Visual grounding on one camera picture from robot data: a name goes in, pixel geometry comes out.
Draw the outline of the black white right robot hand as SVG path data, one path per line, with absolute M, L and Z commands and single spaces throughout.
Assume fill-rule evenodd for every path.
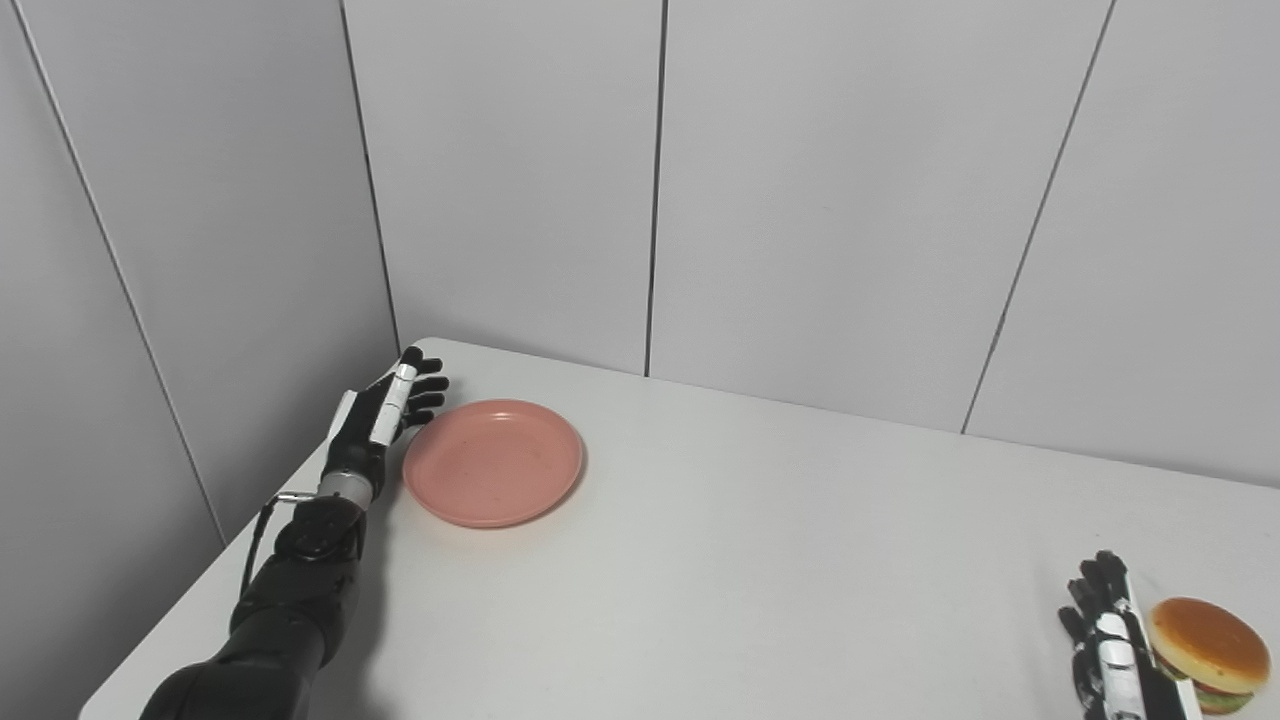
M 1126 564 L 1101 550 L 1068 582 L 1057 611 L 1071 642 L 1071 683 L 1084 719 L 1202 719 L 1196 688 L 1166 675 L 1133 598 Z

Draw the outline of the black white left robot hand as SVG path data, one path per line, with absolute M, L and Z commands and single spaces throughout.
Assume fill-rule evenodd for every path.
M 439 357 L 407 347 L 385 375 L 355 395 L 328 446 L 323 475 L 357 477 L 380 493 L 389 447 L 435 418 L 449 386 Z

